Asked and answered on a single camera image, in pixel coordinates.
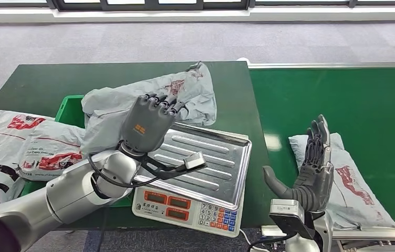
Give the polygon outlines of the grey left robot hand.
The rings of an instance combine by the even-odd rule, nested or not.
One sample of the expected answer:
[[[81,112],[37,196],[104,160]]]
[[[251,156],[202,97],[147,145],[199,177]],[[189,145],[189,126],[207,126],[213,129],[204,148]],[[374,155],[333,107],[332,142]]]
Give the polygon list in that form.
[[[121,149],[142,156],[155,151],[185,103],[176,96],[146,93],[137,97],[121,127]]]

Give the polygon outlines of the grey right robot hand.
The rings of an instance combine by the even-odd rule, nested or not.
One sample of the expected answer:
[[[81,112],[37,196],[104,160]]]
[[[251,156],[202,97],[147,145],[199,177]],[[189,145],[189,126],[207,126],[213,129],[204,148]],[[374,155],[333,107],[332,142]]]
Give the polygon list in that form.
[[[330,132],[324,115],[311,122],[306,134],[304,160],[293,187],[282,183],[270,166],[263,166],[264,181],[278,198],[312,200],[322,207],[328,201],[333,183]]]

